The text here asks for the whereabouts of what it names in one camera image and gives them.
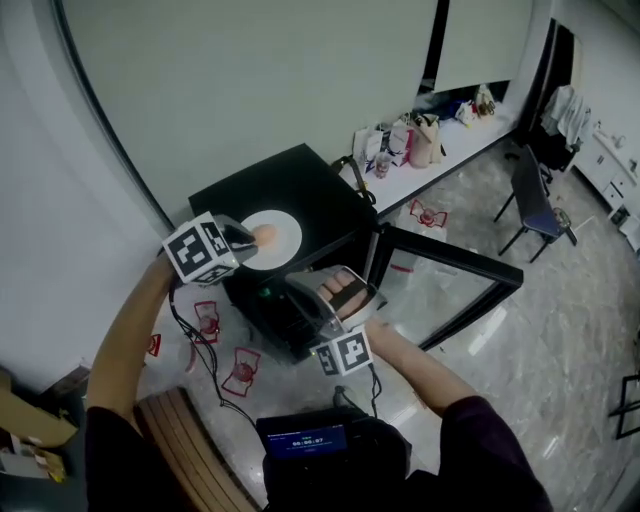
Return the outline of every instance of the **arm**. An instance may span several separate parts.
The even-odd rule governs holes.
[[[451,404],[477,395],[465,381],[439,363],[389,324],[372,318],[365,324],[371,350],[402,375],[424,404],[438,416]]]
[[[133,289],[98,350],[89,377],[88,407],[103,407],[132,418],[149,337],[169,291],[173,268],[161,254]]]

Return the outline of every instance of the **white cloth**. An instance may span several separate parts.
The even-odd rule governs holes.
[[[564,135],[568,145],[585,142],[591,134],[591,109],[573,87],[558,87],[542,113],[542,127],[549,136]]]

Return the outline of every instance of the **person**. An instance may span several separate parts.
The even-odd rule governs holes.
[[[336,275],[318,292],[330,298],[348,284],[348,277]],[[193,508],[160,453],[142,438],[133,421],[149,337],[173,279],[171,263],[161,254],[120,309],[95,358],[87,391],[85,438],[89,510]],[[354,297],[338,313],[352,314],[363,300]],[[371,350],[442,418],[442,428],[438,475],[416,471],[406,480],[403,475],[401,486],[354,488],[354,493],[369,497],[362,508],[374,504],[379,510],[553,510],[513,432],[484,398],[390,325],[374,317],[365,329]],[[380,476],[384,468],[372,463],[370,471]],[[332,510],[349,503],[348,496],[333,498],[337,501]],[[286,496],[279,496],[269,508],[329,509],[318,496],[307,496],[304,505],[286,501]]]

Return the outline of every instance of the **white disc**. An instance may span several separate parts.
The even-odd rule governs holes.
[[[263,224],[273,224],[276,234],[268,246],[259,247],[258,254],[243,263],[254,270],[281,267],[296,255],[302,243],[300,224],[288,213],[265,210],[256,212],[242,221],[242,225],[249,231]]]

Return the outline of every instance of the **screen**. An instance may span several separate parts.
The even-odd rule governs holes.
[[[326,455],[347,448],[342,425],[268,435],[267,443],[271,455],[278,459]]]

